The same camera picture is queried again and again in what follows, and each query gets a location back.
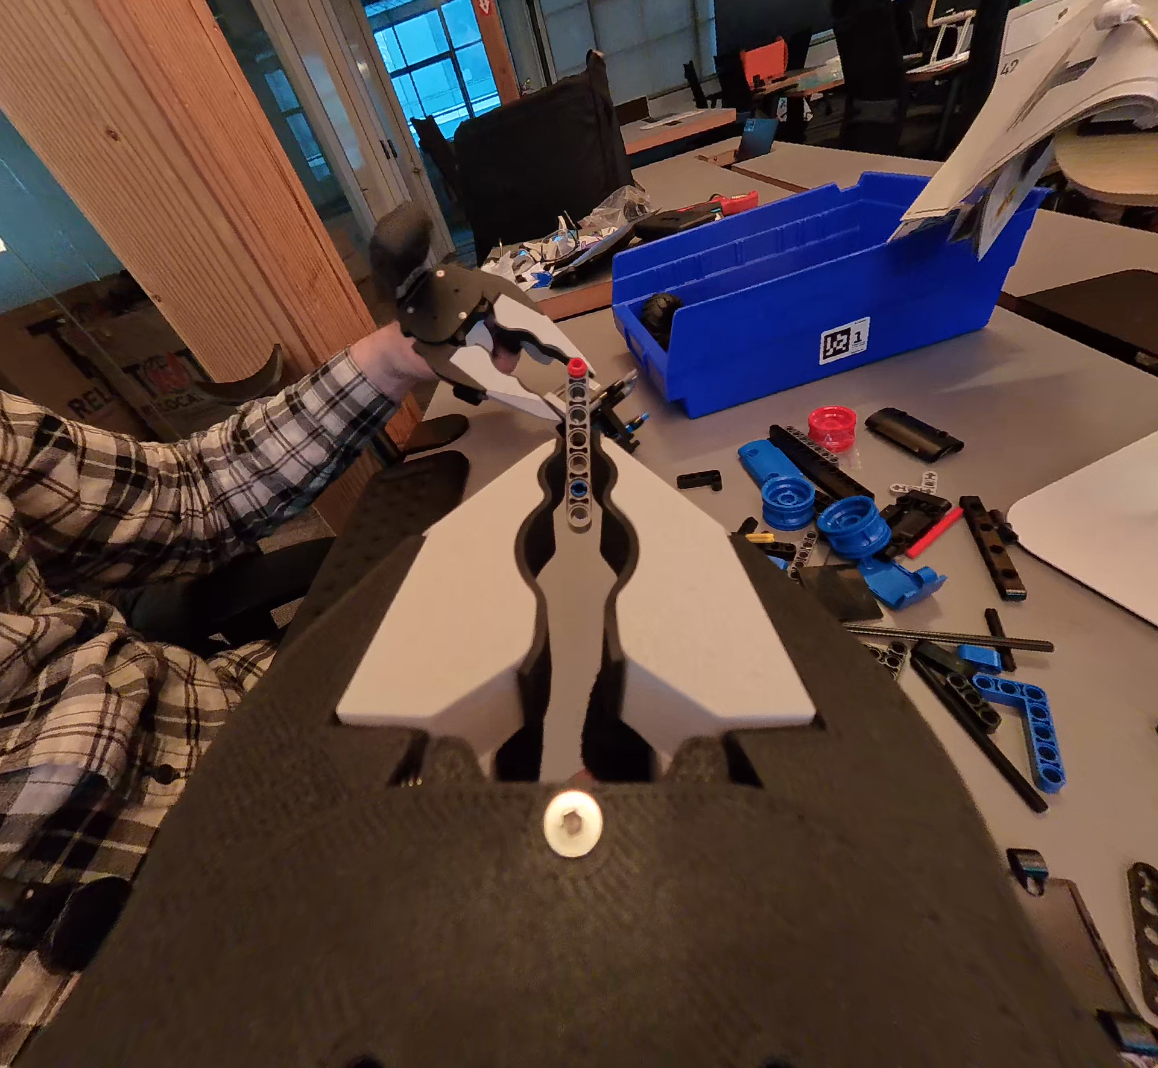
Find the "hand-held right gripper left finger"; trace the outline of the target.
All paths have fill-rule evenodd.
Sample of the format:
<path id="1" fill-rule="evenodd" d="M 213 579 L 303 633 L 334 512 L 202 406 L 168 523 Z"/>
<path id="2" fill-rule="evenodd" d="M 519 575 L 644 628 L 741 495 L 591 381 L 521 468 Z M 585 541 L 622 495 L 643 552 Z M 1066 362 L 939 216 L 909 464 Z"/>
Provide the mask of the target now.
<path id="1" fill-rule="evenodd" d="M 562 440 L 538 447 L 428 529 L 340 724 L 461 740 L 501 782 L 541 778 L 552 649 L 539 579 L 557 553 L 563 459 Z"/>

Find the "black shiny tile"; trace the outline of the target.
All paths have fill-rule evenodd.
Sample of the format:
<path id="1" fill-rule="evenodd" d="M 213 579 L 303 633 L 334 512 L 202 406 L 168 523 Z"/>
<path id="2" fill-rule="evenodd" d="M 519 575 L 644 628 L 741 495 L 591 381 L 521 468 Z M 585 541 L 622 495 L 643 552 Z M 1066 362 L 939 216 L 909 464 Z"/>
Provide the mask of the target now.
<path id="1" fill-rule="evenodd" d="M 883 618 L 883 609 L 855 566 L 809 566 L 799 570 L 803 587 L 840 623 L 864 624 Z"/>

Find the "blue fender panel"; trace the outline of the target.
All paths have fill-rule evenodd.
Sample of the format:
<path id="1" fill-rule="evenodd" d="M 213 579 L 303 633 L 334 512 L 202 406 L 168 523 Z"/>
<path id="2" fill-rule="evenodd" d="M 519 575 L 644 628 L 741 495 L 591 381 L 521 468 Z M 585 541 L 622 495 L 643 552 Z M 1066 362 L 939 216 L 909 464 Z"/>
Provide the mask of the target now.
<path id="1" fill-rule="evenodd" d="M 746 443 L 736 454 L 741 467 L 759 488 L 778 478 L 804 479 L 800 469 L 768 440 Z"/>

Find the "orange chair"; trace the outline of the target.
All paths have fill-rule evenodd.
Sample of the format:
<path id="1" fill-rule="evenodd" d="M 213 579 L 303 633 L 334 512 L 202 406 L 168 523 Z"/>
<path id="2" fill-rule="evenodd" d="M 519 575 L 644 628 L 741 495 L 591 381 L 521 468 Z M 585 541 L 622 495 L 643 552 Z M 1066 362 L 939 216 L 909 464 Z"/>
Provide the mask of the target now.
<path id="1" fill-rule="evenodd" d="M 783 37 L 757 48 L 741 50 L 739 55 L 744 79 L 752 93 L 787 77 L 789 45 Z"/>

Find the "neighbouring grey desk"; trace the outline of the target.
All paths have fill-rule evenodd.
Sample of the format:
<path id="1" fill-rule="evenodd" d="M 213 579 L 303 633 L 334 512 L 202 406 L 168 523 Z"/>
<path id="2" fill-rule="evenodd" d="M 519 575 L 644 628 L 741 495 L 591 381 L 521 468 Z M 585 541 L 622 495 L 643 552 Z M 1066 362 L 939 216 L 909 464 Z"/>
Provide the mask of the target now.
<path id="1" fill-rule="evenodd" d="M 755 191 L 761 206 L 797 195 L 794 189 L 754 176 L 746 164 L 734 170 L 731 165 L 740 142 L 741 138 L 735 136 L 703 149 L 674 155 L 635 169 L 634 179 L 664 211 L 706 201 L 717 192 L 743 195 Z M 554 322 L 608 308 L 613 294 L 613 264 L 612 259 L 601 260 L 575 283 L 533 291 L 530 296 Z"/>

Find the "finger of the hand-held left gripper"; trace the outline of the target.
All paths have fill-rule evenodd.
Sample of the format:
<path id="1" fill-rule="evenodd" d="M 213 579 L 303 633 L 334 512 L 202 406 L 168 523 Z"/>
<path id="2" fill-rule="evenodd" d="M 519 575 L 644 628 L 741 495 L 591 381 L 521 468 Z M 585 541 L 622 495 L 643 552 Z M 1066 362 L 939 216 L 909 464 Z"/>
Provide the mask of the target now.
<path id="1" fill-rule="evenodd" d="M 583 361 L 587 371 L 594 372 L 586 355 L 535 303 L 514 297 L 495 298 L 494 336 L 504 352 L 527 352 L 543 365 L 559 362 L 571 366 L 573 362 Z"/>
<path id="2" fill-rule="evenodd" d="M 447 365 L 448 384 L 466 400 L 474 404 L 489 400 L 544 421 L 563 421 L 564 410 L 531 392 L 514 374 L 501 372 L 483 346 L 456 349 Z"/>

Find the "person's left hand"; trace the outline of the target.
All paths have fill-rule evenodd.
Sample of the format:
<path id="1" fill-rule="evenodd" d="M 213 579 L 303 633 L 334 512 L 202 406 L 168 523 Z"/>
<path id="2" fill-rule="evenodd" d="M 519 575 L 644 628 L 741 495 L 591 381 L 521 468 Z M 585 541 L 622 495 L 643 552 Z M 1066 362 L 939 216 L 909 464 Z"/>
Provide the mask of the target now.
<path id="1" fill-rule="evenodd" d="M 437 373 L 416 352 L 415 340 L 397 322 L 349 347 L 352 363 L 381 394 L 400 404 L 414 389 L 437 382 Z"/>

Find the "black rubber tyre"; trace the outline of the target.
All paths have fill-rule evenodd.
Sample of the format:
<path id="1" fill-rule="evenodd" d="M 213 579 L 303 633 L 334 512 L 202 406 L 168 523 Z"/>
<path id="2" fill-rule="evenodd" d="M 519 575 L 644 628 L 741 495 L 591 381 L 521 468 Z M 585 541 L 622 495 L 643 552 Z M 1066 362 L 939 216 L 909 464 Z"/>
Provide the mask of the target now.
<path id="1" fill-rule="evenodd" d="M 660 293 L 649 297 L 640 309 L 640 324 L 663 352 L 669 352 L 671 349 L 674 320 L 682 308 L 681 298 L 671 293 Z"/>

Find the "dark grey seven-hole beam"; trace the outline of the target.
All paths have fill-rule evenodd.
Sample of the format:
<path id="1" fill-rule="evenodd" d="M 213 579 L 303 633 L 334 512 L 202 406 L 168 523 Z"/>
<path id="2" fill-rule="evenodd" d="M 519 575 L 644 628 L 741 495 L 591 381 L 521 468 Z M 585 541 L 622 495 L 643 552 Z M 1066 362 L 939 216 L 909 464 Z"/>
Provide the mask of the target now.
<path id="1" fill-rule="evenodd" d="M 592 467 L 592 400 L 591 373 L 587 379 L 575 382 L 568 376 L 565 429 L 565 488 L 563 505 L 569 528 L 573 533 L 585 534 L 592 526 L 594 507 L 591 491 Z M 589 497 L 574 501 L 569 495 L 569 483 L 573 479 L 586 479 L 590 488 Z"/>

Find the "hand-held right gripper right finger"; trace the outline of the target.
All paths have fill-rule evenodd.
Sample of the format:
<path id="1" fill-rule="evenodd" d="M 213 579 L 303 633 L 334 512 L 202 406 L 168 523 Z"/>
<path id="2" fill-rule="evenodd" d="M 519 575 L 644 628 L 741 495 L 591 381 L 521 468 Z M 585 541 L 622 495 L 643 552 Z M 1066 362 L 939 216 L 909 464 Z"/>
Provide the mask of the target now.
<path id="1" fill-rule="evenodd" d="M 603 607 L 592 774 L 650 782 L 695 739 L 800 729 L 818 708 L 760 585 L 784 576 L 635 457 L 594 449 Z"/>

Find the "large blue curved panel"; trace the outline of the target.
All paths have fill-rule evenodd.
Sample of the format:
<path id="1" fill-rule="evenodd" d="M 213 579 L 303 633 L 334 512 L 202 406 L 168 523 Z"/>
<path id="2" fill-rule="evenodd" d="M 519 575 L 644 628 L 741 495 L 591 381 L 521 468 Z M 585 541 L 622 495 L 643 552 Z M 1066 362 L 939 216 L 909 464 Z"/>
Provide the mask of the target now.
<path id="1" fill-rule="evenodd" d="M 857 569 L 871 593 L 890 611 L 905 611 L 933 597 L 948 581 L 935 569 L 909 570 L 878 558 L 859 561 Z"/>

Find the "person's plaid shirt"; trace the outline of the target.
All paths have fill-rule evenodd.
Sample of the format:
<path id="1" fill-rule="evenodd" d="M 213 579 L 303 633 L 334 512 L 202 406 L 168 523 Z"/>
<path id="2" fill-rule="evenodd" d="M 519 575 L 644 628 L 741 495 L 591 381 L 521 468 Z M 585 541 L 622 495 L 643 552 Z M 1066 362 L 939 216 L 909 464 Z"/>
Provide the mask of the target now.
<path id="1" fill-rule="evenodd" d="M 77 981 L 46 954 L 84 885 L 125 890 L 226 720 L 270 666 L 268 640 L 208 659 L 135 630 L 124 597 L 221 569 L 250 538 L 167 533 L 146 511 L 95 545 L 3 499 L 3 1066 Z"/>

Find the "instruction booklet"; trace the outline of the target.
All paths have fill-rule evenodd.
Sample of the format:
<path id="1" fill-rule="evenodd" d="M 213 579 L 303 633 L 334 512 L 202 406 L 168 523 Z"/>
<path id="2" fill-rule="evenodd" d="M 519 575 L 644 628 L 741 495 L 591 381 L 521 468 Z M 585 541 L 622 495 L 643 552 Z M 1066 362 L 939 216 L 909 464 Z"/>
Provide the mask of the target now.
<path id="1" fill-rule="evenodd" d="M 1157 0 L 1032 0 L 1006 23 L 992 91 L 891 240 L 978 210 L 985 256 L 1050 164 L 1056 135 L 1082 121 L 1156 126 Z"/>

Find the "black covered chair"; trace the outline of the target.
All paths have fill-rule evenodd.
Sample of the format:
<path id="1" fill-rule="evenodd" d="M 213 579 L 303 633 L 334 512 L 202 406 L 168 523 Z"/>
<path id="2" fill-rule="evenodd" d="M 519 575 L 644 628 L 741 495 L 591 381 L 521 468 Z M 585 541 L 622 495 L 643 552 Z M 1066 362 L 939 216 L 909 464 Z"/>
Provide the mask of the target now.
<path id="1" fill-rule="evenodd" d="M 541 239 L 560 217 L 581 222 L 633 173 L 606 59 L 457 128 L 461 206 L 477 262 L 493 250 Z"/>

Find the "extra long black beam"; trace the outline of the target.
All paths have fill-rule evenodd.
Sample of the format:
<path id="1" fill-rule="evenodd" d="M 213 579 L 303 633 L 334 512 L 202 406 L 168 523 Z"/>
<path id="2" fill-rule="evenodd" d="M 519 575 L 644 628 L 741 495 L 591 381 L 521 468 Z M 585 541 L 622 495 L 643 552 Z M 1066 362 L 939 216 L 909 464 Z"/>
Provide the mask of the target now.
<path id="1" fill-rule="evenodd" d="M 815 488 L 832 502 L 852 497 L 875 501 L 874 494 L 856 481 L 832 456 L 821 456 L 819 446 L 805 441 L 787 427 L 770 427 L 768 440 Z"/>

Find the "blue wheel hub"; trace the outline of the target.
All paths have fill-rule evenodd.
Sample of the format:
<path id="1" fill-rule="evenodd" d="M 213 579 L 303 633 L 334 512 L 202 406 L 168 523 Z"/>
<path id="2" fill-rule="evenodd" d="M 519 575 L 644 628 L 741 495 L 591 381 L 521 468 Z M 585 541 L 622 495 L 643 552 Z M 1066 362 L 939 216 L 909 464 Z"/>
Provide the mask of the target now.
<path id="1" fill-rule="evenodd" d="M 808 529 L 816 516 L 818 490 L 804 477 L 776 474 L 761 488 L 762 517 L 776 532 Z"/>
<path id="2" fill-rule="evenodd" d="M 836 554 L 855 563 L 877 557 L 893 538 L 874 499 L 863 495 L 835 501 L 819 515 L 818 528 Z"/>

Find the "red thin axle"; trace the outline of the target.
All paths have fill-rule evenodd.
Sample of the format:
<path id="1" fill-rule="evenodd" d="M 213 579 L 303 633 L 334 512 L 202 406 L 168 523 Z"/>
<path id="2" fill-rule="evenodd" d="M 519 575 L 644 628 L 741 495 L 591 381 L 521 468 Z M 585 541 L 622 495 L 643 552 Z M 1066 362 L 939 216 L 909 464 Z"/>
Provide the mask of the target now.
<path id="1" fill-rule="evenodd" d="M 905 557 L 910 560 L 916 560 L 921 554 L 928 550 L 942 537 L 944 537 L 948 532 L 951 532 L 954 528 L 954 526 L 963 520 L 963 517 L 964 517 L 964 511 L 960 507 L 951 510 L 935 526 L 932 526 L 928 532 L 923 533 L 920 537 L 920 539 L 917 539 L 905 552 Z"/>

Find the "person's left forearm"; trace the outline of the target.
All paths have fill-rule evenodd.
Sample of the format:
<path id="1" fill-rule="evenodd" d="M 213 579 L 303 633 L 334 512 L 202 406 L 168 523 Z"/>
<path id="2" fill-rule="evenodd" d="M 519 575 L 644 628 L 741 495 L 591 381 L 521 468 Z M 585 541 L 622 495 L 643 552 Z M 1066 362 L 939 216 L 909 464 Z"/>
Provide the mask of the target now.
<path id="1" fill-rule="evenodd" d="M 402 399 L 376 388 L 351 350 L 172 443 L 4 394 L 3 609 L 224 568 L 309 511 Z"/>

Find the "white desk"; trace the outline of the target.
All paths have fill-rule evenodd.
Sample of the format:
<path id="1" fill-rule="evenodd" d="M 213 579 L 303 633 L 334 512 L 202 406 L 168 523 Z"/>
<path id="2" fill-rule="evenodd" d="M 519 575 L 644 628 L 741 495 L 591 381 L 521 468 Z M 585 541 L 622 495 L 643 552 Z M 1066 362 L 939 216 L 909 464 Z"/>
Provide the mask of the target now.
<path id="1" fill-rule="evenodd" d="M 1014 271 L 1054 283 L 1050 269 L 1074 266 L 1093 276 L 1102 250 L 1119 240 L 1145 240 L 1107 224 L 1051 214 L 1035 217 Z M 601 379 L 634 367 L 611 310 L 569 319 L 564 330 L 595 362 Z M 482 416 L 458 443 L 471 461 L 467 496 L 547 440 L 544 422 L 485 405 L 472 408 L 445 388 L 424 389 L 430 417 L 447 413 Z M 957 500 L 978 495 L 1006 511 L 1023 496 L 1103 458 L 1156 430 L 1156 378 L 1059 336 L 1017 314 L 997 309 L 990 326 L 969 336 L 836 378 L 691 421 L 661 404 L 640 382 L 626 403 L 628 415 L 648 410 L 639 459 L 665 481 L 685 470 L 720 468 L 723 491 L 686 496 L 722 526 L 735 527 L 754 509 L 755 488 L 736 467 L 739 445 L 766 436 L 773 424 L 804 429 L 819 406 L 863 411 L 899 408 L 965 441 L 963 453 L 938 463 L 942 493 Z M 858 448 L 845 454 L 851 474 L 883 500 L 893 481 L 907 481 L 915 461 L 858 431 Z M 613 576 L 597 550 L 580 549 L 574 570 L 564 549 L 578 538 L 559 522 L 558 559 L 544 571 L 552 597 L 553 651 L 574 654 L 553 680 L 546 721 L 543 778 L 567 782 L 581 768 L 580 729 L 595 682 L 600 650 L 583 644 L 601 625 L 605 591 Z M 1024 603 L 1001 605 L 968 528 L 955 526 L 931 549 L 928 564 L 948 576 L 922 607 L 890 617 L 905 628 L 985 632 L 984 611 L 1003 611 L 1012 635 L 1056 644 L 1053 655 L 1017 655 L 1018 678 L 1042 684 L 1059 723 L 1067 787 L 1050 799 L 1050 812 L 1032 814 L 969 736 L 906 669 L 891 686 L 905 693 L 938 736 L 968 784 L 991 830 L 999 862 L 1006 849 L 1043 853 L 1050 874 L 1070 880 L 1086 905 L 1134 1002 L 1151 1022 L 1136 963 L 1128 869 L 1138 860 L 1156 867 L 1156 630 L 1064 575 L 1014 550 L 1012 560 L 1028 587 Z"/>

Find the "long thin black axle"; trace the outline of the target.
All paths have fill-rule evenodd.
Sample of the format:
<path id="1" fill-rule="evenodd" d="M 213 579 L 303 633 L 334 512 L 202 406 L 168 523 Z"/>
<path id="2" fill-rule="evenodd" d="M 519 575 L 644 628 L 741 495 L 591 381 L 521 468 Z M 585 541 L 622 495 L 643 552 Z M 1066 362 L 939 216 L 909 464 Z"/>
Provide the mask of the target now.
<path id="1" fill-rule="evenodd" d="M 989 649 L 1027 651 L 1035 654 L 1051 654 L 1056 646 L 1053 641 L 1022 639 L 1010 637 L 979 635 L 974 633 L 907 629 L 894 627 L 875 627 L 873 624 L 846 623 L 842 627 L 858 638 L 878 641 L 936 641 L 951 645 L 970 644 Z"/>
<path id="2" fill-rule="evenodd" d="M 1033 814 L 1048 814 L 1049 803 L 994 742 L 992 736 L 1001 726 L 1001 716 L 975 683 L 962 672 L 944 666 L 935 656 L 932 645 L 923 641 L 915 645 L 911 665 L 1018 799 Z"/>

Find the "white book stand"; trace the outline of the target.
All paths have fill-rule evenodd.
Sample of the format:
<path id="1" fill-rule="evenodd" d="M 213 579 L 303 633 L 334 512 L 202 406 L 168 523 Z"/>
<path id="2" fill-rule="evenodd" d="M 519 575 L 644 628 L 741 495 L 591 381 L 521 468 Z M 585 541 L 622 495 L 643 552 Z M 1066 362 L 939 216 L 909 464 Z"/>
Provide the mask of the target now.
<path id="1" fill-rule="evenodd" d="M 1074 127 L 1081 135 L 1119 133 L 1129 121 L 1103 119 Z M 1040 245 L 1054 250 L 1051 266 L 1071 265 L 1066 282 L 1014 299 L 1011 309 L 1044 310 L 1062 298 L 1067 326 L 1097 329 L 1093 318 L 1122 313 L 1128 329 L 1151 338 L 1119 336 L 1135 351 L 1156 354 L 1156 250 L 1145 267 L 1117 253 L 1113 229 L 1080 233 L 1064 244 L 1060 218 Z M 1010 512 L 1022 547 L 1039 561 L 1156 625 L 1157 438 L 1156 381 L 1129 377 L 1081 341 L 1029 323 L 1013 330 L 1027 346 L 1030 390 L 1014 397 L 1011 436 L 1029 451 L 1028 473 L 1013 477 L 1028 495 Z"/>

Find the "wooden pillar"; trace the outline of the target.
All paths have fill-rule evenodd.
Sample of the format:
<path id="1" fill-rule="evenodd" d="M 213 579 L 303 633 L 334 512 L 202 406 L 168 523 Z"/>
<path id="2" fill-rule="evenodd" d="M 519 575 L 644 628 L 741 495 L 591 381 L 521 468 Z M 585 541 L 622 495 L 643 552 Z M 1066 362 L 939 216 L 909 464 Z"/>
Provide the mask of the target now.
<path id="1" fill-rule="evenodd" d="M 3 112 L 212 378 L 375 329 L 206 0 L 3 0 Z"/>

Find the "blue angled beam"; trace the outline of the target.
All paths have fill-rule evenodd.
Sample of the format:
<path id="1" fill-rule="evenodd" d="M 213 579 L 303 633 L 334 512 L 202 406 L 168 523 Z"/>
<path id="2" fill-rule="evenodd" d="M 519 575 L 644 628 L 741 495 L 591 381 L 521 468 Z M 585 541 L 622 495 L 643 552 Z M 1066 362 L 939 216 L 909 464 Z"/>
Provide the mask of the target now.
<path id="1" fill-rule="evenodd" d="M 976 673 L 973 684 L 986 702 L 1022 719 L 1035 787 L 1049 795 L 1059 794 L 1067 784 L 1067 774 L 1046 692 L 1035 684 L 985 673 Z"/>

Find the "blue tagged storage bin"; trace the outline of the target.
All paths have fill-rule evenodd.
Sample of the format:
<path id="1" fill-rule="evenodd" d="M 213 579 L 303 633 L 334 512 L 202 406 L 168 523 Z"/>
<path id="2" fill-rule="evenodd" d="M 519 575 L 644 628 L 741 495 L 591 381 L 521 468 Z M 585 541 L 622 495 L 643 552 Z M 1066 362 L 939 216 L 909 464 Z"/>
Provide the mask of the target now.
<path id="1" fill-rule="evenodd" d="M 891 240 L 927 181 L 864 174 L 624 253 L 612 308 L 642 374 L 698 419 L 987 328 L 1048 192 L 978 258 L 953 218 Z M 669 352 L 640 324 L 660 293 L 683 301 Z"/>

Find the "heap of papers and bags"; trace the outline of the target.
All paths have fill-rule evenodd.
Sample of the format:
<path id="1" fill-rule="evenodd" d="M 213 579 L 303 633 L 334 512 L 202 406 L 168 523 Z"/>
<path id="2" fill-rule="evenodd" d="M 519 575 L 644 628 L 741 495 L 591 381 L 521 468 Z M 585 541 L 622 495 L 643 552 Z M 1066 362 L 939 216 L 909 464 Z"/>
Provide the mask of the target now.
<path id="1" fill-rule="evenodd" d="M 484 272 L 514 281 L 527 293 L 573 286 L 634 248 L 640 240 L 637 226 L 656 211 L 651 195 L 633 182 L 581 219 L 560 216 L 549 237 L 493 250 Z"/>

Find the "black beam with connector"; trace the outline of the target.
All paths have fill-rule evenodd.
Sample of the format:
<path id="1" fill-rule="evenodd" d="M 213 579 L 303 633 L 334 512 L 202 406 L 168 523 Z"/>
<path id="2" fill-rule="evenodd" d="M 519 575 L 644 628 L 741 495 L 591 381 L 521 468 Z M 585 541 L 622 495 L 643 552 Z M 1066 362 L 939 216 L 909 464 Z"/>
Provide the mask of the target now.
<path id="1" fill-rule="evenodd" d="M 1029 595 L 1008 552 L 1013 538 L 1007 525 L 978 496 L 962 496 L 959 507 L 1000 600 L 1024 602 Z"/>

